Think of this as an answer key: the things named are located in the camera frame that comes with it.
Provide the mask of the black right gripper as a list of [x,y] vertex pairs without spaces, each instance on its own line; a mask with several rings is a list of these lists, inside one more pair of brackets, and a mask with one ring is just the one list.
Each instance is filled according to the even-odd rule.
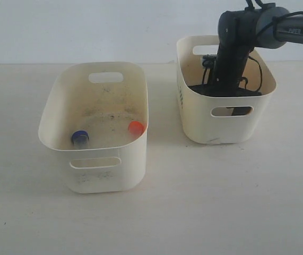
[[[191,86],[191,90],[210,97],[251,97],[260,96],[260,88],[248,90],[239,85],[248,79],[243,76],[247,60],[253,49],[248,46],[227,47],[219,45],[213,69],[205,69],[200,84]],[[246,116],[251,113],[250,106],[227,107],[230,116]]]

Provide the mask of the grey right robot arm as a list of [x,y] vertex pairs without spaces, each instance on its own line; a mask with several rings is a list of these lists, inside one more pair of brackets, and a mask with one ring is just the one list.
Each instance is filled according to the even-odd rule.
[[263,72],[257,89],[247,87],[243,73],[255,48],[278,49],[286,43],[303,45],[303,11],[289,12],[275,3],[247,2],[241,11],[225,11],[218,21],[218,49],[201,58],[202,81],[191,87],[195,93],[214,98],[262,96]]

